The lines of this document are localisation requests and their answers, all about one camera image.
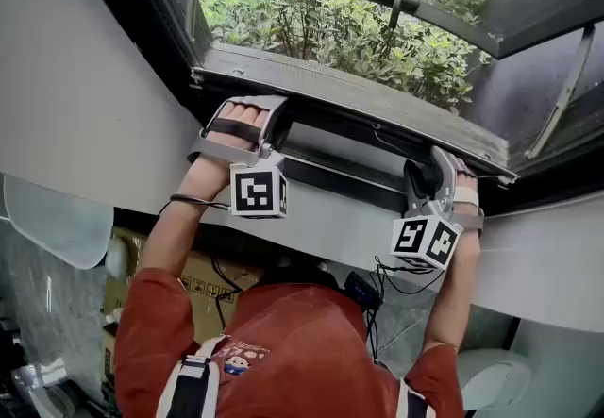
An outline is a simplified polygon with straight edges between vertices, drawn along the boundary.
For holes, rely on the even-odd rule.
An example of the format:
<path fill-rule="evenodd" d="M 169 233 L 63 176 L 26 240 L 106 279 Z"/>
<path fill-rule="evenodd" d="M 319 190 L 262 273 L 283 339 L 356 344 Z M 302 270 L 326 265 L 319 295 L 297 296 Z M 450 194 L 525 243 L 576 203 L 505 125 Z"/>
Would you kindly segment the person's red shirt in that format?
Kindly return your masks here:
<path fill-rule="evenodd" d="M 211 359 L 217 418 L 464 418 L 457 353 L 429 349 L 403 378 L 375 364 L 359 307 L 315 285 L 242 293 Z M 124 418 L 155 418 L 176 363 L 198 346 L 181 283 L 161 269 L 133 279 L 118 327 L 114 374 Z"/>

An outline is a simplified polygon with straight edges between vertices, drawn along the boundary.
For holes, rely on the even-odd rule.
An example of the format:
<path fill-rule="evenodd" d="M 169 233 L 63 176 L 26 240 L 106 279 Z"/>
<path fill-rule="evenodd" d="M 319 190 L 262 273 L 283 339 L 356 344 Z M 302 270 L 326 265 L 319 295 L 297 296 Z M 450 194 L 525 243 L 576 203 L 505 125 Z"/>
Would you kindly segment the person's right forearm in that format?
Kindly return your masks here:
<path fill-rule="evenodd" d="M 469 318 L 480 257 L 476 230 L 461 235 L 430 312 L 422 352 L 446 345 L 458 350 Z"/>

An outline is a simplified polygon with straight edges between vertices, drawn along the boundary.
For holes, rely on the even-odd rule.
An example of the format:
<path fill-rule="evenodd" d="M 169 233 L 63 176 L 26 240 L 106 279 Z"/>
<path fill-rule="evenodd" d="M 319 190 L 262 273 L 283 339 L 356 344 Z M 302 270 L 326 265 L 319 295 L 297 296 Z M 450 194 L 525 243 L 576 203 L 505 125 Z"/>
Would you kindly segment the white toilet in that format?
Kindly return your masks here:
<path fill-rule="evenodd" d="M 465 411 L 511 407 L 522 398 L 533 375 L 525 357 L 504 349 L 461 352 L 457 374 Z"/>

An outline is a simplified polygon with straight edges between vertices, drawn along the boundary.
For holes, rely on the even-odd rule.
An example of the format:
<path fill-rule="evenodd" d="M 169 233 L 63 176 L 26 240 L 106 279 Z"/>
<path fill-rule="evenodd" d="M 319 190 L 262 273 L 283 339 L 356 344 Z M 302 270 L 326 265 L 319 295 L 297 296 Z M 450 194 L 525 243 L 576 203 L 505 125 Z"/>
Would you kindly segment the white plastic bag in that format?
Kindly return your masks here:
<path fill-rule="evenodd" d="M 105 255 L 107 272 L 115 279 L 124 281 L 128 272 L 129 252 L 126 242 L 119 237 L 112 237 Z"/>

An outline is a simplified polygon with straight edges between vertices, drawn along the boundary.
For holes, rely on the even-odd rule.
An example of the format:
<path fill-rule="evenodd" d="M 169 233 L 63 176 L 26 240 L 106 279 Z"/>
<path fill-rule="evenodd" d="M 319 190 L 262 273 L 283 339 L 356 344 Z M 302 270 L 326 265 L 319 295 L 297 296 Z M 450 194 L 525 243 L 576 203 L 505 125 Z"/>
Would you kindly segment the closed brown cardboard box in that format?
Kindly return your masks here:
<path fill-rule="evenodd" d="M 119 240 L 126 246 L 124 250 L 118 251 L 120 256 L 126 258 L 126 276 L 122 279 L 107 276 L 103 303 L 105 314 L 110 314 L 125 304 L 128 287 L 137 270 L 138 257 L 146 242 L 143 235 L 116 226 L 112 229 L 110 243 L 115 245 Z M 248 265 L 224 259 L 218 259 L 216 263 L 229 283 L 213 270 L 210 256 L 200 252 L 189 255 L 180 278 L 192 304 L 194 339 L 199 343 L 220 334 L 223 325 L 230 322 L 234 312 L 236 294 L 225 297 L 221 302 L 217 302 L 216 297 L 230 292 L 234 287 L 247 290 L 262 275 L 262 270 Z"/>

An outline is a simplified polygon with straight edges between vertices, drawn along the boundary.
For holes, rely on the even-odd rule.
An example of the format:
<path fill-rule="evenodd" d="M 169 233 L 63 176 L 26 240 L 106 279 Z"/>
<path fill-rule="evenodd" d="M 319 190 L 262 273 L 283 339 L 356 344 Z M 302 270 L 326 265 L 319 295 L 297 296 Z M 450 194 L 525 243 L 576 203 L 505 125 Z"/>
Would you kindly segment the person's left hand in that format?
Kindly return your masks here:
<path fill-rule="evenodd" d="M 221 109 L 219 117 L 221 119 L 233 120 L 247 125 L 252 125 L 258 128 L 262 128 L 267 118 L 268 111 L 264 109 L 258 109 L 254 106 L 247 106 L 232 102 L 227 102 Z M 254 142 L 247 141 L 239 138 L 238 136 L 210 131 L 207 134 L 209 141 L 218 142 L 231 147 L 241 148 L 246 151 L 252 151 L 255 149 L 256 144 Z"/>

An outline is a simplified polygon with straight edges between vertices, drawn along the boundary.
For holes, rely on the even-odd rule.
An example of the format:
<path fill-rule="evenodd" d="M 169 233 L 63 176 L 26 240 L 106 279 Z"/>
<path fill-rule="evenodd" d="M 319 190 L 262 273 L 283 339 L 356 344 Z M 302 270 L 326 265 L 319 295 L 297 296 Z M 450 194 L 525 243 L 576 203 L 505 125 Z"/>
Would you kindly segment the black framed window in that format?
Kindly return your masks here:
<path fill-rule="evenodd" d="M 544 151 L 524 152 L 553 109 L 583 28 L 496 59 L 423 20 L 367 0 L 104 0 L 160 79 L 201 124 L 232 96 L 288 98 L 279 119 L 284 172 L 305 189 L 396 212 L 405 206 L 409 159 L 436 181 L 436 165 L 405 156 L 400 140 L 329 105 L 224 76 L 191 77 L 215 43 L 314 61 L 407 92 L 507 141 L 509 185 L 477 173 L 490 214 L 592 193 L 604 196 L 604 21 L 574 96 Z"/>

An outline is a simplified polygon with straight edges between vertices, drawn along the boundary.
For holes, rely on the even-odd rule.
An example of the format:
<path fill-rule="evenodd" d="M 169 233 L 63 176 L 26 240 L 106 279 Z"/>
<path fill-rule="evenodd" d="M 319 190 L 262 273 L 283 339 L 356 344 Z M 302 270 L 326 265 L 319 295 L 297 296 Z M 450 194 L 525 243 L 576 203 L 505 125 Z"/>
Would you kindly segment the person's right hand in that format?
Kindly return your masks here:
<path fill-rule="evenodd" d="M 458 214 L 477 216 L 478 208 L 478 180 L 466 172 L 457 172 L 453 211 Z"/>

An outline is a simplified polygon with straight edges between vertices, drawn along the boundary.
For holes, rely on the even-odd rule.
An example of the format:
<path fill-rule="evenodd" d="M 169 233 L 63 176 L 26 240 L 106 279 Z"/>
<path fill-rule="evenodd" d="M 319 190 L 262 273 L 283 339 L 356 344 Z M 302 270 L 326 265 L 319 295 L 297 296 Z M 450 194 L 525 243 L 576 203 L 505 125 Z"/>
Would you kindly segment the black electronic box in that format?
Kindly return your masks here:
<path fill-rule="evenodd" d="M 381 306 L 378 291 L 355 271 L 350 272 L 344 282 L 344 294 L 357 303 L 362 311 L 377 311 Z"/>

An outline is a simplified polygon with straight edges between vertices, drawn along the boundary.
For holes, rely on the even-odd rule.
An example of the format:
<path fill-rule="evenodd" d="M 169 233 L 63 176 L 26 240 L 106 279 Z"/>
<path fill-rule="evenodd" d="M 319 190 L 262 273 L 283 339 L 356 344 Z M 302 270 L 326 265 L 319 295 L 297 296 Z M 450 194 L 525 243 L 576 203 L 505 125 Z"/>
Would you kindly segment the white bathtub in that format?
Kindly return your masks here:
<path fill-rule="evenodd" d="M 79 270 L 97 266 L 106 255 L 113 207 L 56 192 L 5 175 L 4 205 L 21 235 Z"/>

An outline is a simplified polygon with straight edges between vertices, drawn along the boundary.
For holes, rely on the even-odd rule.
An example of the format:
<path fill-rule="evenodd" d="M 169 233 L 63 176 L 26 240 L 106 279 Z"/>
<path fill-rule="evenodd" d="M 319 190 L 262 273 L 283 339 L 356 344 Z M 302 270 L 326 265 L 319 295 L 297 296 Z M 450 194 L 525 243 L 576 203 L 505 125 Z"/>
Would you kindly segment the person's left forearm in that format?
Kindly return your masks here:
<path fill-rule="evenodd" d="M 227 166 L 199 157 L 176 193 L 211 203 L 228 181 Z M 193 203 L 170 202 L 148 236 L 139 260 L 139 270 L 161 269 L 180 277 L 206 209 L 206 206 Z"/>

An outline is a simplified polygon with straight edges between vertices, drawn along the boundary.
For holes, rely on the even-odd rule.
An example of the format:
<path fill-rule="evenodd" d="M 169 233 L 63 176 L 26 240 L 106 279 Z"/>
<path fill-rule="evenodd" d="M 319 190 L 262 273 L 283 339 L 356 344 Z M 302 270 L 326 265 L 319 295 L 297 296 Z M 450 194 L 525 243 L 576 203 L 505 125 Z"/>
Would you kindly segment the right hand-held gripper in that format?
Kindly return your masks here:
<path fill-rule="evenodd" d="M 416 270 L 446 270 L 460 237 L 476 230 L 480 237 L 484 213 L 463 215 L 453 211 L 457 172 L 476 175 L 466 163 L 448 151 L 433 145 L 430 156 L 436 164 L 436 181 L 412 160 L 404 166 L 407 210 L 394 221 L 390 253 Z"/>

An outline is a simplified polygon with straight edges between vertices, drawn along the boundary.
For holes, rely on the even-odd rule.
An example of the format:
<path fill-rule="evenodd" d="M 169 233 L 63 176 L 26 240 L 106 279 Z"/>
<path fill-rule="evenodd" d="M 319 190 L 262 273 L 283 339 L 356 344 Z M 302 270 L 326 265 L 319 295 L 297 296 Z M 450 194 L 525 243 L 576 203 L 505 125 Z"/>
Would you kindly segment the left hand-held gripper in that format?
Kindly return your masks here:
<path fill-rule="evenodd" d="M 282 172 L 284 156 L 278 151 L 279 119 L 287 107 L 288 98 L 280 95 L 248 95 L 231 97 L 214 113 L 199 131 L 188 156 L 195 161 L 202 156 L 225 163 L 230 171 L 230 204 L 232 215 L 248 219 L 285 218 L 288 212 L 289 182 Z M 221 109 L 227 102 L 254 106 L 267 112 L 262 128 L 221 119 Z M 238 136 L 256 147 L 252 151 L 209 141 L 210 131 Z"/>

